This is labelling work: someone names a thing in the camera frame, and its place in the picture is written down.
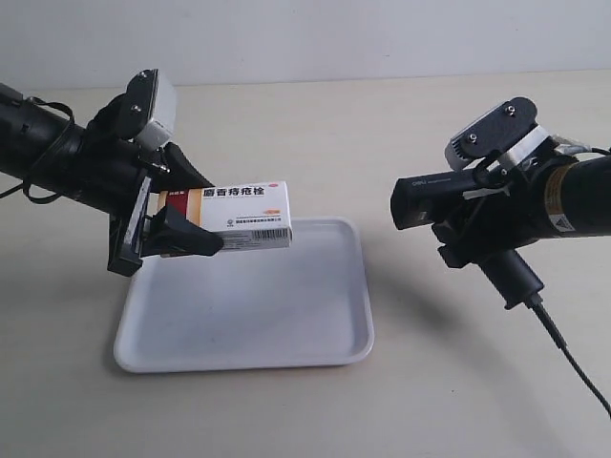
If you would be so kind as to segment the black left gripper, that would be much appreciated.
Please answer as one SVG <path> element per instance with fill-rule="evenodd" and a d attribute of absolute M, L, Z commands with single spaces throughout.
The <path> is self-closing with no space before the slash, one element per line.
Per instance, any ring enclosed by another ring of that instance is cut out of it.
<path fill-rule="evenodd" d="M 136 273 L 142 257 L 211 257 L 224 247 L 219 235 L 168 205 L 147 219 L 148 232 L 142 242 L 145 206 L 157 178 L 160 191 L 214 187 L 178 145 L 166 144 L 162 149 L 137 137 L 144 129 L 147 107 L 141 96 L 117 95 L 98 111 L 86 130 L 94 207 L 109 215 L 107 269 L 123 277 Z"/>

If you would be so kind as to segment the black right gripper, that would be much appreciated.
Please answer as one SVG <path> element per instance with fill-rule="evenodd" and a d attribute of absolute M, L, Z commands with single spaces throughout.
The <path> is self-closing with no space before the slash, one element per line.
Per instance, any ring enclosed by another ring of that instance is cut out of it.
<path fill-rule="evenodd" d="M 432 232 L 449 268 L 481 263 L 491 256 L 532 244 L 552 233 L 541 203 L 543 180 L 558 164 L 557 143 L 548 138 L 509 173 L 504 189 L 486 196 L 460 197 Z"/>

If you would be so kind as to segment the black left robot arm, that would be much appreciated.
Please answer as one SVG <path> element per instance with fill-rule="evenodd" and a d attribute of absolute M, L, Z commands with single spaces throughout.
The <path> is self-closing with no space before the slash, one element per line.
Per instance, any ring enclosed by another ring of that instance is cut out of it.
<path fill-rule="evenodd" d="M 22 193 L 35 204 L 68 198 L 109 216 L 107 268 L 133 276 L 145 257 L 210 257 L 220 236 L 167 207 L 147 214 L 149 196 L 211 187 L 180 147 L 148 149 L 117 134 L 124 95 L 99 110 L 86 127 L 61 102 L 25 97 L 1 88 L 1 171 L 19 179 L 3 197 Z"/>

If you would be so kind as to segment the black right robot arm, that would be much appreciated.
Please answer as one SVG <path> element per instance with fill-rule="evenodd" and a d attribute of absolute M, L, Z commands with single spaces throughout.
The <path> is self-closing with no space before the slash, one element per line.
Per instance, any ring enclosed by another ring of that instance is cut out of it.
<path fill-rule="evenodd" d="M 610 154 L 579 161 L 570 146 L 544 141 L 527 170 L 473 169 L 403 177 L 390 196 L 398 230 L 429 225 L 447 266 L 484 264 L 540 239 L 610 233 Z M 164 188 L 142 254 L 213 256 L 285 248 L 292 227 L 283 181 Z"/>

